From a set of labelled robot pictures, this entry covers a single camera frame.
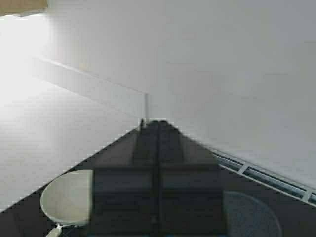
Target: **white wall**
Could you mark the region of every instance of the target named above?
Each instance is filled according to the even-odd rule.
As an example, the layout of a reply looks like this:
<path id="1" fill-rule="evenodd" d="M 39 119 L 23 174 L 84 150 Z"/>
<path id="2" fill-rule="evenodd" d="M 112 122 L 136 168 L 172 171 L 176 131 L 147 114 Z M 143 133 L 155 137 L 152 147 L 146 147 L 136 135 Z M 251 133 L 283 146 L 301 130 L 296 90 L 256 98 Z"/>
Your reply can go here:
<path id="1" fill-rule="evenodd" d="M 152 118 L 316 188 L 315 1 L 49 5 L 22 50 L 148 92 Z"/>
<path id="2" fill-rule="evenodd" d="M 0 212 L 138 123 L 43 80 L 1 78 Z"/>

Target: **ventilation grille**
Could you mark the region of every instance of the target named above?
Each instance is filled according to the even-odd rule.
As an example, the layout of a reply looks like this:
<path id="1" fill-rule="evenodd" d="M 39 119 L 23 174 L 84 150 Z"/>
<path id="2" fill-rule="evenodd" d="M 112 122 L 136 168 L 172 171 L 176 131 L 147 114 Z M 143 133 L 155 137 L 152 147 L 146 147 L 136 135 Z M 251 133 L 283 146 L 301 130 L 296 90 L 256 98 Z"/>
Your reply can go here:
<path id="1" fill-rule="evenodd" d="M 316 207 L 316 191 L 314 192 L 311 188 L 298 185 L 266 170 L 263 171 L 219 150 L 211 149 L 211 151 L 216 156 L 221 167 Z"/>

